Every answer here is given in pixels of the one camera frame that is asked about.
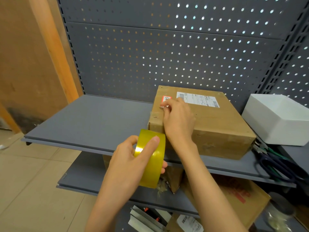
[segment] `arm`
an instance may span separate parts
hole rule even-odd
[[[164,129],[183,163],[205,231],[246,231],[235,211],[201,160],[191,136],[195,117],[181,98],[168,99],[164,107]]]
[[[138,136],[130,136],[115,150],[104,176],[95,205],[90,213],[85,232],[109,232],[115,230],[115,218],[130,199],[141,181],[145,167],[158,147],[159,137],[153,137],[143,151],[134,158],[133,145]],[[163,162],[161,173],[167,163]]]

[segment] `roll of tape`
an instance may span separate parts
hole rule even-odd
[[[165,134],[141,129],[134,153],[134,157],[137,157],[145,148],[149,140],[154,136],[158,136],[160,138],[160,143],[150,157],[150,160],[145,168],[144,174],[139,184],[140,186],[149,188],[156,188],[160,178],[165,152]]]

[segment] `red-bordered sticker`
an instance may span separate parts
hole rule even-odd
[[[162,97],[162,102],[164,102],[164,101],[166,101],[166,100],[168,100],[168,99],[171,99],[172,97],[170,97],[170,96],[163,96]]]

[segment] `barcode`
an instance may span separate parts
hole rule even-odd
[[[181,97],[182,98],[182,100],[184,101],[184,94],[179,94],[179,97]]]
[[[185,216],[184,219],[181,221],[182,223],[185,223],[187,220],[188,216]]]
[[[214,107],[219,107],[217,101],[214,101],[214,100],[213,100],[213,103],[214,103]]]

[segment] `tile floor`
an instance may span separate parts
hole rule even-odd
[[[95,196],[56,188],[80,151],[31,144],[0,130],[0,231],[84,231]]]

